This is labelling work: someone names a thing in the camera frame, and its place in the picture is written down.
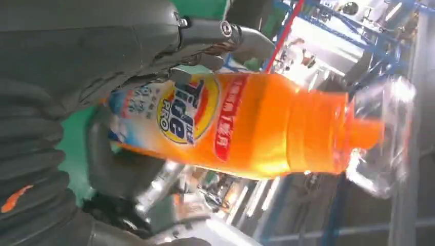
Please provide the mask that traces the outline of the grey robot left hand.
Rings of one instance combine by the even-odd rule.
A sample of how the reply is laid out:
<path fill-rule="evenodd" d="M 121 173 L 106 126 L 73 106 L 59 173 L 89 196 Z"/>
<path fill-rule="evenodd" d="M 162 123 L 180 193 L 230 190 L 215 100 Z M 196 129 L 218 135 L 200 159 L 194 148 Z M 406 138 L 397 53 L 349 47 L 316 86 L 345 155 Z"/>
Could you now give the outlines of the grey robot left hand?
<path fill-rule="evenodd" d="M 59 181 L 61 122 L 116 90 L 234 52 L 268 58 L 258 30 L 184 15 L 172 1 L 1 1 L 1 201 Z"/>

